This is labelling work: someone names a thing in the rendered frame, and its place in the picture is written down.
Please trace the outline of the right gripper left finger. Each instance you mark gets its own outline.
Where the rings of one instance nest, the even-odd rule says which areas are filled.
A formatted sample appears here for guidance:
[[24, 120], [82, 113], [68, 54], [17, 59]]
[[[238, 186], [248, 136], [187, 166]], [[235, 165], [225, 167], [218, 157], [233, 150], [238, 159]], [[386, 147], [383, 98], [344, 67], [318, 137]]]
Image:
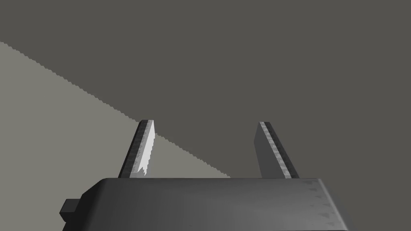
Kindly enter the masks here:
[[141, 120], [122, 164], [119, 178], [149, 178], [149, 160], [154, 140], [154, 120]]

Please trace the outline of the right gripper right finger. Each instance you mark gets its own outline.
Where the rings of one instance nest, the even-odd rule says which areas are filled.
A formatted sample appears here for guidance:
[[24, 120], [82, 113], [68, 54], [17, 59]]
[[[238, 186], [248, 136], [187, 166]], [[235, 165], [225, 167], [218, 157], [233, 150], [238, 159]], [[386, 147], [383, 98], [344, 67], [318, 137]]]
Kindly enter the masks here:
[[270, 122], [258, 122], [254, 148], [262, 178], [299, 178]]

